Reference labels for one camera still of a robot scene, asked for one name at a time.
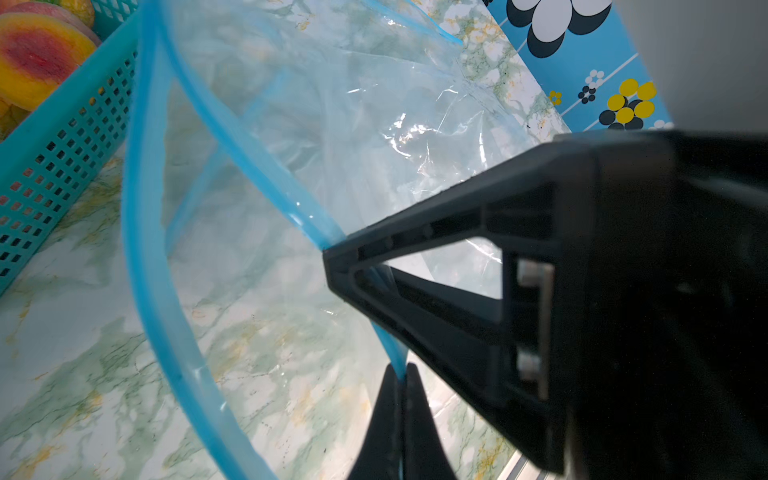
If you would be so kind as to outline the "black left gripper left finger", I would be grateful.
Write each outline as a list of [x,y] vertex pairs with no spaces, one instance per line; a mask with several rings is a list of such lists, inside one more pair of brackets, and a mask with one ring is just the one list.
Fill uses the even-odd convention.
[[364,442],[347,479],[399,479],[402,449],[401,386],[392,365],[388,365]]

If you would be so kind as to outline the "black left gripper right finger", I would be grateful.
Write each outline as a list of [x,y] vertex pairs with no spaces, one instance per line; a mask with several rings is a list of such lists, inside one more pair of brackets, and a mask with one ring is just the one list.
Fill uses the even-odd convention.
[[414,363],[407,364],[403,388],[403,478],[456,480]]

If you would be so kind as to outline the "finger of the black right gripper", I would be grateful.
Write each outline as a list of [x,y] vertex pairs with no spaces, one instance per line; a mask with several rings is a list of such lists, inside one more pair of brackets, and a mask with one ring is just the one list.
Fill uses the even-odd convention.
[[767,475],[763,135],[567,135],[323,260],[543,471]]

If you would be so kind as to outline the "clear zip bag blue zipper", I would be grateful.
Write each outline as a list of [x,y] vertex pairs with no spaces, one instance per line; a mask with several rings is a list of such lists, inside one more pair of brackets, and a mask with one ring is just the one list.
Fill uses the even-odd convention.
[[334,295],[324,249],[542,141],[476,1],[146,1],[122,198],[135,304],[227,479],[346,479],[412,354]]

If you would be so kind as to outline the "teal plastic mesh basket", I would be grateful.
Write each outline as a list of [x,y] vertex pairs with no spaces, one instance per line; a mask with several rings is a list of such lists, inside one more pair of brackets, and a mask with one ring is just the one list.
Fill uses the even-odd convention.
[[1,145],[3,289],[126,137],[139,4],[97,1],[94,7],[102,45]]

